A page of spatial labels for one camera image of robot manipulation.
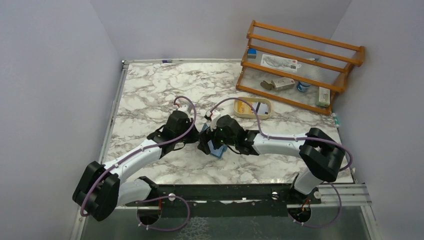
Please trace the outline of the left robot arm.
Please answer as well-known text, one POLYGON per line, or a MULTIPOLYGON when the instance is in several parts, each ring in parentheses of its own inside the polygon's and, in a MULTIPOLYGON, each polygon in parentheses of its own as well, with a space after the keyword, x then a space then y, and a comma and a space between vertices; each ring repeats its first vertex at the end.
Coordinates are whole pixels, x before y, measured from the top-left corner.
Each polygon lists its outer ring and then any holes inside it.
POLYGON ((106 219, 117 206, 140 200, 152 205, 157 191, 143 179, 127 179, 143 167, 175 151, 176 144, 192 144, 198 140, 186 106, 174 110, 167 122, 149 134, 136 148, 105 164, 93 161, 85 168, 72 195, 72 200, 82 210, 82 215, 92 216, 98 222, 106 219))

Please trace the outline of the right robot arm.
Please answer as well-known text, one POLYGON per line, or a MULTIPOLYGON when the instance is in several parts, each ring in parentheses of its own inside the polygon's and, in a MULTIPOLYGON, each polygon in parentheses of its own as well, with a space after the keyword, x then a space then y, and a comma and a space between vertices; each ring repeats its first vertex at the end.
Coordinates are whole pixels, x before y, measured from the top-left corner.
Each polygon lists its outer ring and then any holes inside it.
POLYGON ((259 130, 244 129, 229 115, 199 133, 197 148, 208 155, 223 145, 235 148, 241 155, 275 154, 302 159, 307 169, 295 177, 288 190, 289 199, 296 204, 306 200, 321 183, 334 182, 345 157, 341 145, 319 128, 292 136, 265 135, 259 130))

